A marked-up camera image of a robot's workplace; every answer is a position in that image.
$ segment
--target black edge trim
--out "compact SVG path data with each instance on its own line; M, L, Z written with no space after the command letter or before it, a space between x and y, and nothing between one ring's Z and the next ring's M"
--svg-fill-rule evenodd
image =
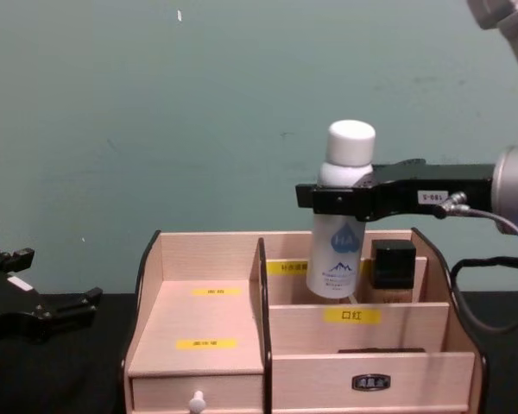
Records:
M127 333L127 339L125 344L121 348L121 361L119 363L119 373L117 378L117 405L121 405L123 407L123 412L126 413L125 410L125 403L124 403L124 362L125 358L127 357L127 353L129 352L130 343L132 342L132 337L135 334L136 330L136 323L138 322L138 313L140 311L140 301L142 299L142 280L144 277L144 270L146 269L146 262L148 261L149 252L151 251L152 247L154 246L155 242L157 241L157 238L159 237L159 234L161 233L160 230L156 230L154 232L154 235L152 236L152 239L149 241L148 246L146 246L146 249L144 250L144 253L142 254L142 258L140 259L140 265L138 267L138 274L136 275L136 289L135 289L135 295L136 295L136 304L135 304L135 313L134 317L130 323L129 332Z
M268 319L268 287L267 287L267 254L265 253L265 241L261 237L258 242L259 261L261 263L261 313L263 336L263 360L265 372L263 375L263 412L271 414L273 409L273 351L270 341L270 322Z
M482 351L480 347L480 341L477 339L476 335L473 333L473 330L470 326L464 323L462 317L460 316L460 312L458 311L458 302L457 298L455 297L454 292L451 288L451 279L449 277L449 267L447 266L447 261L443 257L443 254L439 251L438 248L435 247L435 245L427 239L427 237L420 232L417 228L412 228L412 231L426 244L428 247L438 256L439 262L443 265L443 268L445 269L445 278L447 279L447 289L449 289L449 293L451 295L452 299L452 307L455 310L457 316L458 316L458 322L464 329L464 332L466 332L466 335L471 339L471 341L474 343L474 345L477 348L477 352L479 352L481 360L482 360L482 390L480 395L480 404L478 407L478 414L485 413L485 407L487 404L487 391L488 386L490 382L490 365L488 363L487 355Z

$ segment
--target small black cube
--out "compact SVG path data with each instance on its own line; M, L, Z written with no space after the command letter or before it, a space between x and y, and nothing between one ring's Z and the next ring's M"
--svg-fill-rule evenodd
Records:
M409 240L372 242L372 287L375 289L412 289L416 247Z

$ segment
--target drawer knob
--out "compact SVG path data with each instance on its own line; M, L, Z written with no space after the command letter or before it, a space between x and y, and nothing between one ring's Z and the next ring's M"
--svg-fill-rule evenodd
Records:
M192 414L200 414L207 406L204 400L204 393L202 391L196 391L188 405Z

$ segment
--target wooden base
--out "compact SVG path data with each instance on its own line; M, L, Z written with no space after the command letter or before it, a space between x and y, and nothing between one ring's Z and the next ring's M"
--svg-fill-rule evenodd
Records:
M369 296L370 244L388 238L417 247L412 303L309 292L308 232L157 233L123 365L127 412L188 413L196 391L204 414L478 412L484 359L429 241L416 230L367 232L359 302ZM390 376L390 387L352 388L369 373Z

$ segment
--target cable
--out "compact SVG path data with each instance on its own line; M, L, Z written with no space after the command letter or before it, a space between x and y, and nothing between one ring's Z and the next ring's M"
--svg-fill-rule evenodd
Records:
M462 204L466 201L466 197L463 193L453 194L451 195L443 204L439 205L438 214L436 215L438 218L445 218L447 216L470 216L470 217L481 217L481 218L489 218L494 222L500 223L503 226L507 227L509 230L518 235L518 226L512 223L510 220L498 216L497 214L490 213L488 211L471 209L469 205ZM444 210L446 214L443 216L440 215L441 210ZM469 320L473 325L479 328L481 331L493 334L493 335L504 335L513 330L518 329L518 321L511 323L507 326L496 327L491 326L482 320L480 320L472 311L466 299L464 298L464 294L458 288L457 285L457 276L458 272L463 267L492 267L492 266L504 266L504 267L514 267L518 268L518 257L508 257L508 256L497 256L488 259L463 259L460 260L451 270L450 279L452 285L452 291L455 295L455 298L458 302L458 308L460 311L464 313L464 316L467 320Z

